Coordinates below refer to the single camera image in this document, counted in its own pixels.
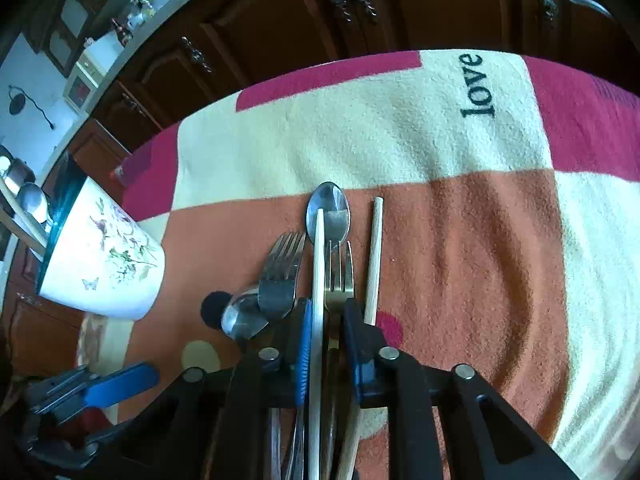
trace black cable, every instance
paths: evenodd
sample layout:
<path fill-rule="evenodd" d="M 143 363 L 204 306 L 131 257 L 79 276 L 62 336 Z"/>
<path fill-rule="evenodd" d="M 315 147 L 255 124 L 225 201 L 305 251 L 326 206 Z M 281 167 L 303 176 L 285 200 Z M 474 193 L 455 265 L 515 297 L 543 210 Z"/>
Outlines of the black cable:
<path fill-rule="evenodd" d="M 9 85 L 9 99 L 13 99 L 11 97 L 11 90 L 15 89 L 15 90 L 19 90 L 29 101 L 31 101 L 33 103 L 33 105 L 42 112 L 42 114 L 44 115 L 45 120 L 47 121 L 47 123 L 49 123 L 49 126 L 52 130 L 56 129 L 56 125 L 54 123 L 52 123 L 51 121 L 49 121 L 49 118 L 47 117 L 46 113 L 44 113 L 44 110 L 42 108 L 40 108 L 38 106 L 38 104 L 36 103 L 36 101 L 34 101 L 31 96 L 29 94 L 27 94 L 27 92 L 25 92 L 22 88 L 20 88 L 19 86 L 14 86 L 14 85 Z"/>

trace blue handle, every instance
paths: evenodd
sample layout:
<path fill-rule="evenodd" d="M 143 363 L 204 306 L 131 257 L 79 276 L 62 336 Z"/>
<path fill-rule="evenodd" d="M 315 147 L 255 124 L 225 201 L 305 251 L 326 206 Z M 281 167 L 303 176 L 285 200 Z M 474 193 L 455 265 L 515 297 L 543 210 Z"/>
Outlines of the blue handle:
<path fill-rule="evenodd" d="M 96 381 L 84 395 L 87 406 L 106 408 L 153 388 L 160 381 L 158 371 L 148 363 L 130 366 Z"/>

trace flower pattern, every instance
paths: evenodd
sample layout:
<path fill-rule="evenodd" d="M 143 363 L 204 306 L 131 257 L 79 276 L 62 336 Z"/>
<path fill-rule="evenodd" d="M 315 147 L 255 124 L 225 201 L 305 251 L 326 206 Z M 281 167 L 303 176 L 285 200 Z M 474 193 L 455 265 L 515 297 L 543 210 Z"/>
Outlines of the flower pattern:
<path fill-rule="evenodd" d="M 148 277 L 149 270 L 158 266 L 155 245 L 149 243 L 149 236 L 115 203 L 107 206 L 102 198 L 96 202 L 95 215 L 88 221 L 100 231 L 101 252 L 106 252 L 106 273 L 112 288 L 116 285 Z M 97 290 L 103 283 L 95 278 L 83 278 L 86 290 Z"/>

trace gold fork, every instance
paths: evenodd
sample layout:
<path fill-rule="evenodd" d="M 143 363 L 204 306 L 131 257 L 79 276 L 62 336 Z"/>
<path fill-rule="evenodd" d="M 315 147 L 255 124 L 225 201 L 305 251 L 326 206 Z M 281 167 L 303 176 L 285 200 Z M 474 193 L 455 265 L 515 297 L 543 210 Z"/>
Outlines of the gold fork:
<path fill-rule="evenodd" d="M 353 298 L 351 243 L 338 245 L 328 240 L 324 250 L 324 306 L 329 312 L 325 373 L 322 384 L 321 480 L 329 480 L 334 460 L 337 420 L 340 326 L 344 302 Z"/>

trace cup rim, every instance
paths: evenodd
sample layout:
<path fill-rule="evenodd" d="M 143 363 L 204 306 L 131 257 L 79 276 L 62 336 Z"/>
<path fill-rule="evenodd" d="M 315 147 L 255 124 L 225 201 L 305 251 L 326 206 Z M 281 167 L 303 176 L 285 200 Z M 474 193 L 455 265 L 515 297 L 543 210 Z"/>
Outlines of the cup rim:
<path fill-rule="evenodd" d="M 88 178 L 86 173 L 78 166 L 68 152 L 65 153 L 64 157 L 65 159 L 63 159 L 60 168 L 61 173 L 58 174 L 53 189 L 54 199 L 52 202 L 56 204 L 56 206 L 51 215 L 53 224 L 49 233 L 49 240 L 47 241 L 47 248 L 45 249 L 42 259 L 38 279 L 36 280 L 36 294 L 40 293 L 53 251 L 56 249 L 60 233 L 65 227 L 66 219 L 76 203 L 82 186 L 84 186 Z"/>

